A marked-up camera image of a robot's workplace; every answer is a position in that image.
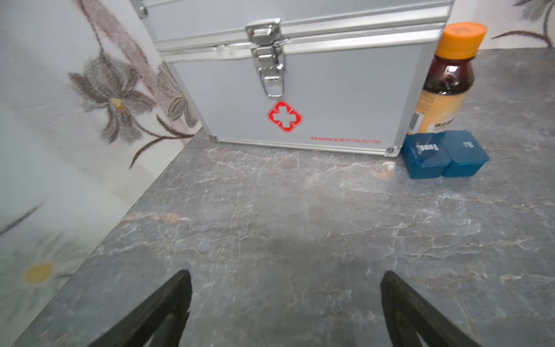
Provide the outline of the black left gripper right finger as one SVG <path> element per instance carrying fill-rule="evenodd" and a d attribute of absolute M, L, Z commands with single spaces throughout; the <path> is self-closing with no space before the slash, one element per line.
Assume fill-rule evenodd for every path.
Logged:
<path fill-rule="evenodd" d="M 400 276 L 387 271 L 380 283 L 381 303 L 394 346 L 477 346 Z"/>

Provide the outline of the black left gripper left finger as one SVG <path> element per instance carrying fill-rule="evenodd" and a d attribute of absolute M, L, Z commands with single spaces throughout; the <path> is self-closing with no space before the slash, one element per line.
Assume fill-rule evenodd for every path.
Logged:
<path fill-rule="evenodd" d="M 180 270 L 91 346 L 178 346 L 189 318 L 192 278 Z"/>

